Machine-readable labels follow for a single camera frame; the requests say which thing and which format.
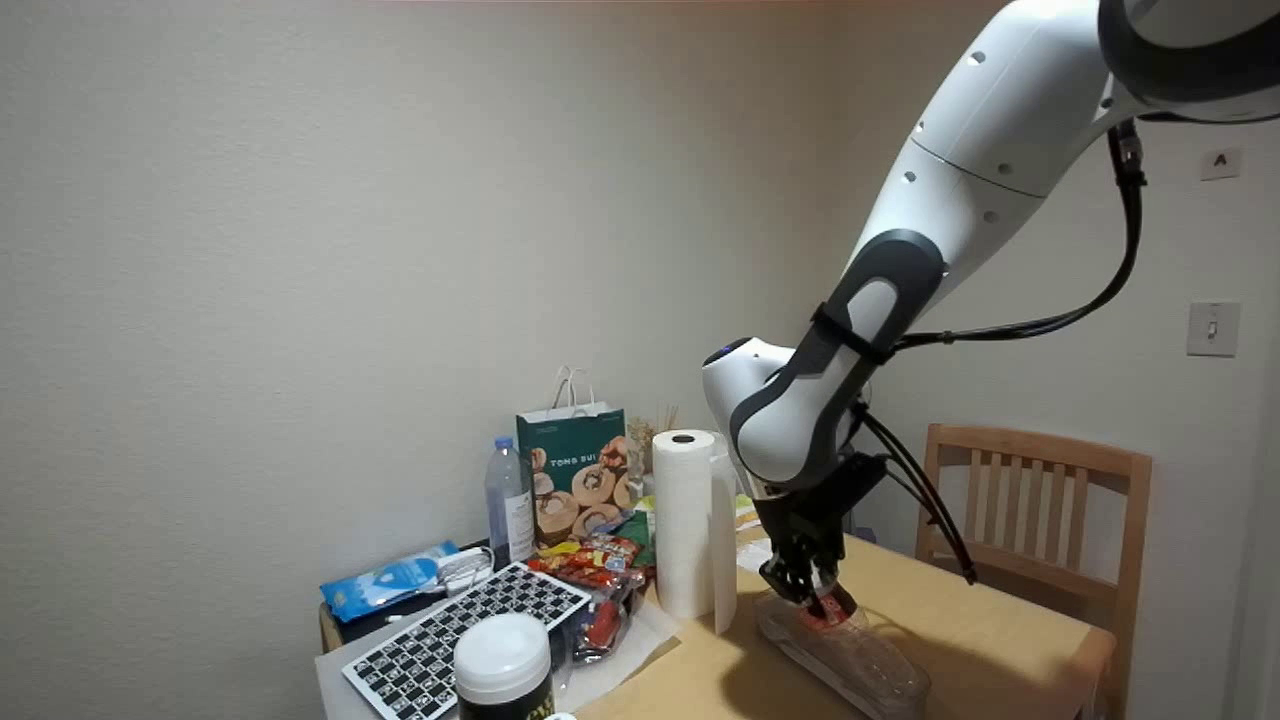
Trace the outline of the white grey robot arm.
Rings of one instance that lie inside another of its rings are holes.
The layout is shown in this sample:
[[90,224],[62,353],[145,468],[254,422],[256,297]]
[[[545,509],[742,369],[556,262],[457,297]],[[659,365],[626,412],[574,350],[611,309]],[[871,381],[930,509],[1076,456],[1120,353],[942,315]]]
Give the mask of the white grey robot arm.
[[1280,0],[1007,0],[901,144],[799,344],[744,338],[703,393],[771,542],[764,580],[820,624],[841,589],[841,517],[883,478],[851,437],[865,386],[920,350],[918,315],[1014,242],[1090,144],[1139,200],[1143,120],[1252,126],[1280,114]]

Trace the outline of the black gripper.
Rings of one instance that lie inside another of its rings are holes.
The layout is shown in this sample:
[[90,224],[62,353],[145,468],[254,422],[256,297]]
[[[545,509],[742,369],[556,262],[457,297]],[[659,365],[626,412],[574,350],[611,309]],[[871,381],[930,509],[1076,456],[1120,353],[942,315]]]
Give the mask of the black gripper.
[[758,503],[758,517],[771,542],[771,555],[762,563],[762,578],[788,603],[804,603],[814,592],[820,592],[826,616],[834,624],[850,624],[857,616],[857,601],[835,580],[835,563],[843,561],[843,521],[835,521],[834,509],[834,472],[814,488]]

